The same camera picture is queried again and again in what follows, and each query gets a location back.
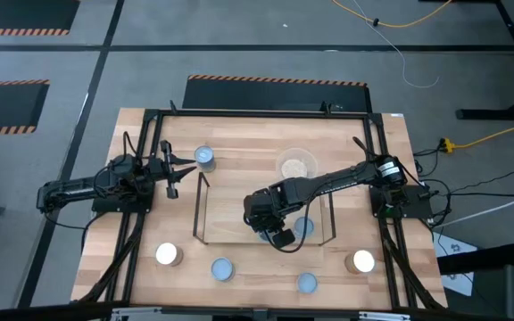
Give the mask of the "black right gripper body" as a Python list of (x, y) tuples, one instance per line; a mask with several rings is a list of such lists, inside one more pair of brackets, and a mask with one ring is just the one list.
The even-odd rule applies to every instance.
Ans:
[(298, 202), (291, 200), (282, 184), (258, 190), (244, 198), (244, 222), (255, 233), (279, 233), (285, 217), (298, 211)]

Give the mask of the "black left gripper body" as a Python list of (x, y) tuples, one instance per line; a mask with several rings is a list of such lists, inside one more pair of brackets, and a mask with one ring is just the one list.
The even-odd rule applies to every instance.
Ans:
[(178, 198), (178, 190), (175, 184), (178, 182), (177, 171), (173, 168), (178, 157), (173, 154), (171, 143), (166, 140), (160, 141), (160, 148), (163, 153), (162, 158), (151, 158), (148, 162), (149, 173), (154, 181), (167, 181), (167, 197), (169, 199)]

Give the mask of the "tall teal yellow carrots can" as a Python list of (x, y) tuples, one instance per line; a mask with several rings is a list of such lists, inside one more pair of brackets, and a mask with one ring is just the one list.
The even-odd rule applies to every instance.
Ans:
[(215, 170), (216, 162), (213, 149), (208, 145), (199, 146), (195, 150), (195, 161), (199, 169), (203, 172)]

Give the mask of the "fresh sliced carrots can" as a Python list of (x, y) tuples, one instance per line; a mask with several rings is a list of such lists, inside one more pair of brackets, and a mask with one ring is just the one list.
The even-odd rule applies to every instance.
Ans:
[(313, 236), (315, 230), (314, 222), (310, 218), (306, 217), (299, 217), (294, 222), (294, 235), (297, 238), (302, 238), (303, 236), (305, 238)]

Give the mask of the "tall blue yellow label can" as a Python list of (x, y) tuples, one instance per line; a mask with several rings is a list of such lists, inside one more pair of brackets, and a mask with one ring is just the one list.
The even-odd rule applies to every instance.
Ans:
[(228, 258), (216, 258), (211, 264), (211, 275), (219, 282), (228, 282), (235, 275), (235, 266)]

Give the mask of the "tall orange red label can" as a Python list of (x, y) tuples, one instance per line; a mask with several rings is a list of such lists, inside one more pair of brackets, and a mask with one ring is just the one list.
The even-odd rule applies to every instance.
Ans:
[(163, 265), (174, 267), (183, 259), (183, 251), (174, 243), (162, 243), (155, 252), (156, 261)]

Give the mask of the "mandarin oranges can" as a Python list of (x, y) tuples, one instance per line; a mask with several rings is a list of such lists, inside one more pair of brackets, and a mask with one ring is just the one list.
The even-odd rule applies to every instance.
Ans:
[(304, 272), (297, 277), (296, 285), (300, 293), (314, 293), (318, 288), (318, 280), (313, 273)]

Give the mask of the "beige grain heap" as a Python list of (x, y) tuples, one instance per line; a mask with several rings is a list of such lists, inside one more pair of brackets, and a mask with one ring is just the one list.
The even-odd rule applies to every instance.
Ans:
[(286, 160), (280, 169), (283, 178), (307, 177), (308, 175), (306, 164), (297, 159)]

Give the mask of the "black mat hazard stripe edge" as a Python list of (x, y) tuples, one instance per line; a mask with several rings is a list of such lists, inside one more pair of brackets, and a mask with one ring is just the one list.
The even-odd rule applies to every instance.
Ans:
[(80, 0), (0, 0), (0, 36), (66, 36)]
[(0, 136), (34, 133), (49, 87), (49, 79), (0, 81)]
[(218, 76), (188, 77), (184, 109), (372, 112), (368, 85), (347, 80)]

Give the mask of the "black beam silver brackets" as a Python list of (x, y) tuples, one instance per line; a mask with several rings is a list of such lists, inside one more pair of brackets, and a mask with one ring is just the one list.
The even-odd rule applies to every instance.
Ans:
[(205, 307), (145, 307), (131, 308), (124, 301), (74, 302), (66, 305), (0, 309), (0, 321), (90, 321), (109, 317), (132, 317), (141, 313), (158, 315), (202, 315), (219, 317), (249, 317), (267, 321), (272, 317), (347, 318), (356, 321), (514, 321), (512, 317), (480, 316), (453, 312), (448, 309), (395, 308), (390, 310), (343, 309), (266, 309), (266, 308), (205, 308)]

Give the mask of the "white paper sheet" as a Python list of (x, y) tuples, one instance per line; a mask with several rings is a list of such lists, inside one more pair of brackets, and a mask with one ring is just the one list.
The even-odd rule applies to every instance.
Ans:
[[(433, 232), (435, 256), (439, 259), (444, 256), (473, 252), (476, 246), (464, 243), (440, 233)], [(470, 297), (473, 293), (474, 273), (441, 276), (444, 288)]]

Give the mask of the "black bar furniture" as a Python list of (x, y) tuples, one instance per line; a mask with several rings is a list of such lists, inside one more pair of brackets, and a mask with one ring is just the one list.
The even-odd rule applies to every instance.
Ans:
[(443, 256), (438, 263), (443, 275), (486, 272), (492, 284), (483, 282), (483, 286), (493, 291), (487, 297), (501, 315), (514, 319), (514, 243)]

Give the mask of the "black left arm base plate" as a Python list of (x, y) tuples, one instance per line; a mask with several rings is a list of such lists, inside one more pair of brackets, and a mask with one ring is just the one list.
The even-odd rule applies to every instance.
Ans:
[(98, 198), (94, 199), (92, 211), (97, 213), (103, 212), (120, 212), (120, 213), (138, 213), (149, 212), (153, 203), (153, 197), (136, 198), (132, 200), (119, 200), (116, 198)]

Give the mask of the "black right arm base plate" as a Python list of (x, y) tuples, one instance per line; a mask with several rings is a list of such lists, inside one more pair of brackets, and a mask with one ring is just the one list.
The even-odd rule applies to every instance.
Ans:
[(372, 213), (377, 218), (430, 218), (432, 196), (428, 188), (419, 185), (392, 190), (369, 188)]

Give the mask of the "black desk frame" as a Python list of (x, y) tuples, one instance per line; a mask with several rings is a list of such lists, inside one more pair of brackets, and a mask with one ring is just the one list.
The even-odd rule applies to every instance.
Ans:
[[(502, 52), (514, 53), (514, 21), (510, 17), (502, 0), (452, 0), (451, 4), (492, 4), (494, 5), (501, 19), (508, 30), (513, 41), (512, 45), (423, 45), (421, 51), (424, 53), (471, 53), (471, 52)], [(459, 109), (455, 112), (457, 119), (465, 120), (514, 120), (514, 103), (504, 109)]]

